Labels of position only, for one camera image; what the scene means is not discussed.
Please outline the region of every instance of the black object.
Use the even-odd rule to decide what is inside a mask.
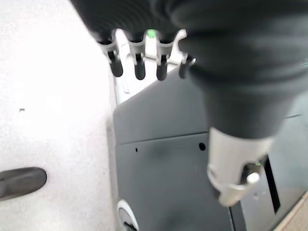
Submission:
[[[39,167],[0,172],[0,201],[35,192],[44,186],[46,180],[46,172]]]
[[[110,63],[110,68],[112,71],[112,74],[114,74],[115,77],[120,77],[123,75],[123,66],[121,63],[121,60],[114,60]]]
[[[210,125],[242,138],[275,135],[294,97],[308,88],[308,2],[151,3],[186,29],[179,49],[196,58],[188,73],[205,94]]]
[[[157,65],[156,68],[156,76],[157,79],[162,81],[167,77],[167,60],[166,56],[165,58],[162,58],[161,64]]]
[[[135,65],[135,75],[138,80],[143,80],[145,78],[145,65],[142,59],[137,60],[137,65]]]

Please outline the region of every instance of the black rubber cover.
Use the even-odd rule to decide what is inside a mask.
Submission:
[[[106,31],[117,28],[135,35],[148,29],[178,31],[169,20],[156,17],[147,0],[71,0],[88,30],[100,42]]]
[[[46,172],[38,167],[0,172],[0,201],[32,193],[43,187],[46,180]]]
[[[308,88],[308,2],[151,0],[185,28],[188,74],[205,93],[211,126],[233,136],[277,133],[294,97]]]

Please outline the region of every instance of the robotic hand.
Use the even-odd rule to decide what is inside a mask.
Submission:
[[[144,33],[155,29],[157,78],[179,29],[180,76],[204,93],[211,125],[208,177],[223,206],[258,182],[262,164],[294,98],[308,88],[308,2],[303,0],[71,0],[123,73],[115,30],[124,30],[137,79],[145,77]]]

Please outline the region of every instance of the black robotic finger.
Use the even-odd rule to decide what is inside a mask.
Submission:
[[[157,43],[156,43],[156,52],[157,52],[157,69],[156,77],[158,80],[162,81],[167,76],[167,62],[170,58],[173,41],[177,35],[177,31],[172,32],[157,32]]]
[[[119,59],[113,60],[110,63],[110,68],[111,68],[112,74],[115,77],[120,77],[123,75],[123,66],[122,66],[121,60]]]
[[[167,59],[166,56],[164,55],[162,57],[162,61],[160,65],[157,65],[157,69],[156,69],[156,76],[157,79],[162,81],[167,77]]]
[[[138,33],[125,32],[129,41],[130,53],[135,65],[135,76],[138,80],[145,78],[145,36],[144,31]]]
[[[180,68],[179,68],[180,78],[186,78],[186,72],[189,69],[189,67],[191,65],[193,65],[193,63],[194,63],[194,59],[190,55],[185,54],[183,56],[183,59],[182,59],[182,62],[180,64]]]
[[[145,78],[145,65],[143,60],[138,60],[135,65],[135,76],[138,80],[143,80]]]
[[[100,46],[107,57],[112,74],[115,77],[120,77],[123,75],[123,66],[119,56],[119,47],[116,42],[115,30],[105,32],[100,36]]]

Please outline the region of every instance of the gray device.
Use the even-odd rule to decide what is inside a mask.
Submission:
[[[308,188],[303,96],[285,118],[259,181],[239,203],[222,207],[207,174],[203,99],[176,68],[116,108],[117,209],[128,230],[270,231]]]

